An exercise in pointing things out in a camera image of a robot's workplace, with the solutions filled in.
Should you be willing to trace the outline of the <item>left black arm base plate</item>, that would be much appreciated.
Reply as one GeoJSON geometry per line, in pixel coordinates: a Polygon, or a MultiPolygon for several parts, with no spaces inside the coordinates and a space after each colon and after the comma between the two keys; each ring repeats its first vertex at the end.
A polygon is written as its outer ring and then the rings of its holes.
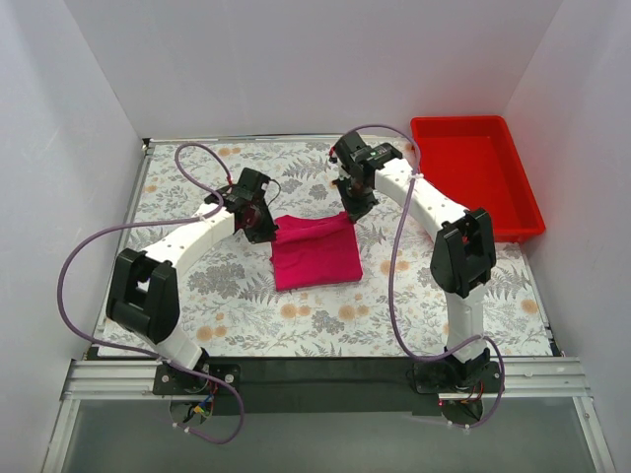
{"type": "MultiPolygon", "coordinates": [[[[210,368],[209,374],[222,379],[234,388],[241,381],[241,367],[235,364],[217,364],[210,368]]],[[[155,395],[201,395],[208,394],[213,384],[206,378],[188,374],[161,364],[156,369],[152,393],[155,395]]]]}

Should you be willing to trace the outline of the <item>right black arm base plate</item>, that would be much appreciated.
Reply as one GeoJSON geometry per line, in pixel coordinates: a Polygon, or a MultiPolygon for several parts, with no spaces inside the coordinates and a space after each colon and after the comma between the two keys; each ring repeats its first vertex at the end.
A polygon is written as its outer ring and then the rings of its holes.
{"type": "Polygon", "coordinates": [[[469,377],[461,377],[455,368],[442,362],[415,363],[406,372],[406,379],[410,387],[419,394],[473,395],[480,392],[497,393],[501,374],[495,362],[469,377]]]}

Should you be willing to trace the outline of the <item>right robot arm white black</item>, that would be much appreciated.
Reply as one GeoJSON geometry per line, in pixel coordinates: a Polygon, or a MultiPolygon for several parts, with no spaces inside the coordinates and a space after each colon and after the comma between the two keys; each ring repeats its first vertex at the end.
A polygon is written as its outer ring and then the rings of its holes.
{"type": "Polygon", "coordinates": [[[490,364],[483,300],[496,248],[489,213],[456,203],[422,175],[419,163],[407,161],[390,143],[369,146],[356,130],[337,140],[329,160],[337,166],[334,184],[352,221],[366,216],[381,193],[434,244],[430,273],[445,294],[450,332],[442,354],[411,357],[415,383],[429,392],[477,386],[490,364]]]}

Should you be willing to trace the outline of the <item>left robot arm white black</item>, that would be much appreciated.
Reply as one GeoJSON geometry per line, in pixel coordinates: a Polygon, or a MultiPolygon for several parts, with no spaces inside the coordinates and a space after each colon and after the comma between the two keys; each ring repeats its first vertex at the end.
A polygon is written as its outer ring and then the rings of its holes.
{"type": "Polygon", "coordinates": [[[272,179],[245,168],[239,179],[209,195],[183,224],[140,251],[126,248],[114,263],[105,314],[133,333],[166,361],[179,365],[175,381],[190,394],[210,380],[207,352],[179,323],[178,278],[216,243],[242,231],[251,243],[275,240],[265,193],[272,179]]]}

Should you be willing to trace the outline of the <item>magenta t shirt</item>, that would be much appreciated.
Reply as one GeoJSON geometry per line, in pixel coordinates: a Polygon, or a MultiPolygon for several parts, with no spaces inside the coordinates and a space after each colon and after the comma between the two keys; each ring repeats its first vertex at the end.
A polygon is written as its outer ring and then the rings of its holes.
{"type": "Polygon", "coordinates": [[[321,219],[276,220],[270,261],[279,292],[358,282],[363,277],[354,224],[345,212],[321,219]]]}

